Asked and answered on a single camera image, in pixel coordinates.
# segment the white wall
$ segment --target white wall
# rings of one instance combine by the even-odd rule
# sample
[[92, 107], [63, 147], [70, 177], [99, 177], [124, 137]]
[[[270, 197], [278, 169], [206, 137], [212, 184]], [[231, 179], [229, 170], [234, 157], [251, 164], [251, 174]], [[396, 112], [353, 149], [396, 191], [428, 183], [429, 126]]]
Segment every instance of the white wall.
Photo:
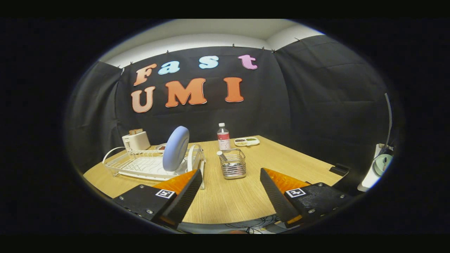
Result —
[[232, 34], [192, 34], [176, 36], [164, 40], [150, 42], [121, 53], [107, 61], [113, 66], [125, 67], [130, 62], [137, 62], [155, 55], [169, 52], [209, 46], [235, 46], [270, 48], [266, 41]]
[[190, 34], [143, 44], [102, 61], [123, 68], [128, 66], [130, 62], [138, 62], [152, 56], [164, 54], [168, 50], [169, 52], [173, 52], [199, 47], [231, 46], [233, 43], [235, 46], [241, 47], [264, 47], [268, 50], [278, 50], [285, 45], [297, 41], [297, 39], [301, 40], [310, 36], [322, 34], [323, 33], [301, 24], [279, 31], [270, 36], [267, 40], [233, 34]]
[[278, 50], [285, 45], [296, 42], [297, 39], [301, 40], [316, 35], [323, 35], [323, 33], [304, 25], [296, 25], [274, 34], [272, 37], [267, 39], [267, 43], [271, 46], [271, 48]]

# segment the wooden table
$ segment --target wooden table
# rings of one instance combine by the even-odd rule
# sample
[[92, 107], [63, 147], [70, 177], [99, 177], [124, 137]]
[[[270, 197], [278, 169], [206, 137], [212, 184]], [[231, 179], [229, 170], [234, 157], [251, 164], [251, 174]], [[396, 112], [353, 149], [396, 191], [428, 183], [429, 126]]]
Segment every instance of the wooden table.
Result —
[[[197, 142], [203, 148], [207, 160], [204, 168], [205, 189], [198, 190], [183, 222], [223, 224], [249, 221], [275, 214], [259, 180], [262, 167], [308, 181], [311, 184], [323, 182], [327, 185], [334, 185], [342, 178], [329, 171], [332, 167], [331, 164], [262, 136], [255, 137], [260, 140], [259, 145], [238, 147], [246, 156], [246, 177], [232, 180], [227, 180], [222, 175], [220, 161], [216, 155], [219, 150], [217, 141]], [[231, 140], [231, 148], [236, 148], [234, 139]], [[124, 153], [125, 150], [113, 155], [107, 161]], [[124, 175], [113, 177], [102, 163], [88, 170], [84, 177], [111, 198], [115, 198], [139, 184], [152, 186], [159, 183], [159, 181]]]

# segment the orange letter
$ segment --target orange letter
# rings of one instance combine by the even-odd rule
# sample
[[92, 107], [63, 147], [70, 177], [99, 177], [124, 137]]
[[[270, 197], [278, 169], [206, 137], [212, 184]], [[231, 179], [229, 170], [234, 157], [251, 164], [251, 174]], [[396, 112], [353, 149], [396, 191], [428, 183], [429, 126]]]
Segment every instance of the orange letter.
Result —
[[145, 88], [145, 93], [147, 93], [147, 103], [144, 106], [140, 105], [140, 94], [142, 93], [141, 90], [137, 90], [131, 94], [131, 97], [133, 98], [133, 110], [137, 113], [144, 113], [150, 110], [150, 108], [153, 105], [153, 90], [155, 89], [155, 86], [151, 86], [148, 88]]
[[145, 68], [141, 68], [140, 70], [136, 71], [138, 73], [138, 76], [136, 77], [136, 82], [134, 86], [137, 86], [145, 81], [147, 81], [146, 77], [149, 77], [152, 73], [152, 68], [156, 68], [156, 64], [153, 63], [152, 65], [146, 66]]
[[203, 96], [203, 83], [205, 83], [205, 81], [206, 79], [204, 78], [192, 79], [186, 89], [179, 81], [171, 81], [166, 83], [166, 87], [169, 89], [169, 97], [167, 99], [166, 107], [175, 107], [178, 105], [178, 102], [175, 101], [175, 97], [177, 97], [178, 100], [185, 105], [188, 101], [189, 95], [191, 95], [189, 104], [206, 103], [206, 99]]
[[228, 86], [228, 97], [225, 98], [227, 102], [242, 102], [244, 101], [244, 97], [241, 96], [241, 90], [239, 88], [240, 82], [242, 79], [239, 77], [227, 77], [224, 78]]

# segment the blue letter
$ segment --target blue letter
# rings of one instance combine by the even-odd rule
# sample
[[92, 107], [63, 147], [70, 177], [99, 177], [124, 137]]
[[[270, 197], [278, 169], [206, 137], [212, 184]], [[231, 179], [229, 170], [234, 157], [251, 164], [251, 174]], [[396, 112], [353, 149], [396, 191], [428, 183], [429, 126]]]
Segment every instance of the blue letter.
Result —
[[175, 73], [180, 70], [180, 68], [178, 67], [179, 65], [180, 65], [179, 61], [171, 61], [168, 63], [164, 63], [161, 66], [161, 69], [158, 71], [158, 74], [165, 75], [167, 73]]
[[201, 62], [202, 64], [199, 64], [198, 66], [201, 69], [206, 69], [206, 68], [215, 68], [219, 65], [219, 63], [217, 62], [219, 60], [219, 57], [213, 55], [213, 56], [203, 56], [201, 57], [198, 61]]

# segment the wire basket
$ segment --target wire basket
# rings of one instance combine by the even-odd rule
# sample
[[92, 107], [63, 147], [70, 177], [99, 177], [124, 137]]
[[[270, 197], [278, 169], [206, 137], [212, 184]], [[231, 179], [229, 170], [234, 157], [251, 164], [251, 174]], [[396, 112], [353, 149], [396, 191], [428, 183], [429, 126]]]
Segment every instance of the wire basket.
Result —
[[240, 149], [222, 150], [227, 160], [219, 156], [222, 173], [225, 179], [235, 179], [245, 177], [245, 155]]
[[[113, 150], [120, 148], [125, 148], [127, 152], [112, 161], [105, 162]], [[185, 158], [174, 172], [164, 170], [162, 166], [163, 155], [164, 150], [133, 150], [126, 147], [118, 147], [110, 150], [104, 156], [103, 165], [111, 171], [113, 176], [122, 174], [157, 181], [169, 180], [175, 176], [197, 169], [199, 165], [203, 175], [206, 159], [200, 145], [194, 144], [186, 151]]]

